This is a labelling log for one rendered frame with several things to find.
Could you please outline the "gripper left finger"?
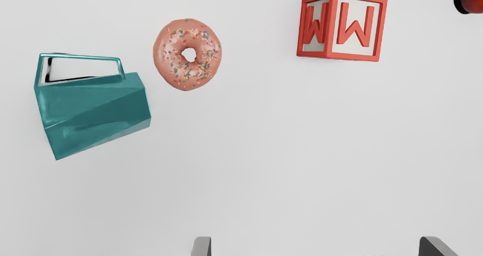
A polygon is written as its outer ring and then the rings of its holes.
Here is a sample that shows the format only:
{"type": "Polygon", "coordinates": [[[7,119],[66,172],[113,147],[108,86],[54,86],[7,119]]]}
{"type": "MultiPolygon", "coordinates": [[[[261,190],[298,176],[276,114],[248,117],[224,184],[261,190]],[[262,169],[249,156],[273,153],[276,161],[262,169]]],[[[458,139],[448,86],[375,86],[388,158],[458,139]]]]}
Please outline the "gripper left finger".
{"type": "Polygon", "coordinates": [[[198,236],[194,239],[191,256],[212,256],[212,238],[198,236]]]}

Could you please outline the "teal faceted mug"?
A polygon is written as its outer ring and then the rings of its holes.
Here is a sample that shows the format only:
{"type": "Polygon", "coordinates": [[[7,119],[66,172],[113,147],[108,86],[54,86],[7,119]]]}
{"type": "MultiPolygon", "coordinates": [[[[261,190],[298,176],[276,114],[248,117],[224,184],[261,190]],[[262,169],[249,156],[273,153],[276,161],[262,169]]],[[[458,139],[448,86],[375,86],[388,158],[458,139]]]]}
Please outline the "teal faceted mug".
{"type": "Polygon", "coordinates": [[[34,91],[43,128],[56,160],[150,127],[145,86],[137,72],[125,72],[116,57],[41,53],[34,91]],[[110,76],[82,76],[41,82],[53,59],[106,60],[116,63],[110,76]]]}

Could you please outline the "red letter block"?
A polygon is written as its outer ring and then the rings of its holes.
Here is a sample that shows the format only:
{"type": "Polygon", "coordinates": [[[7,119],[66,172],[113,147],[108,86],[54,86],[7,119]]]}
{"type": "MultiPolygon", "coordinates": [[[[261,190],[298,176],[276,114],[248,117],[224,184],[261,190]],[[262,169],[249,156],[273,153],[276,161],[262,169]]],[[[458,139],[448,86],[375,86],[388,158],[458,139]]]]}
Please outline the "red letter block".
{"type": "Polygon", "coordinates": [[[388,0],[302,0],[297,56],[377,62],[388,0]]]}

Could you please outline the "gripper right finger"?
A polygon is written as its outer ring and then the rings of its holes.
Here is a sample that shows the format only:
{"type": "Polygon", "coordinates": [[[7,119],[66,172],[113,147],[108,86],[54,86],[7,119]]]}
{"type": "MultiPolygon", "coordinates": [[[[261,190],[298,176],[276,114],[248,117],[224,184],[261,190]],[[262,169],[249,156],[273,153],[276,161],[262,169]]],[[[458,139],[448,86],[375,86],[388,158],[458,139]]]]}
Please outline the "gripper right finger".
{"type": "Polygon", "coordinates": [[[419,242],[419,256],[458,256],[440,238],[423,236],[419,242]]]}

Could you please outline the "pink sprinkled donut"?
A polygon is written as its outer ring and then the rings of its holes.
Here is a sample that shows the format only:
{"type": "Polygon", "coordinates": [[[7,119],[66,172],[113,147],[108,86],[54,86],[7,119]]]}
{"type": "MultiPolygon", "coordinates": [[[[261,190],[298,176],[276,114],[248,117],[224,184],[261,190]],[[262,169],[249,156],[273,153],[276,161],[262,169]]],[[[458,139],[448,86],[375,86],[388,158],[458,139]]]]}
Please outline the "pink sprinkled donut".
{"type": "Polygon", "coordinates": [[[215,76],[222,60],[222,46],[204,23],[174,20],[159,32],[152,56],[156,69],[168,84],[191,91],[215,76]]]}

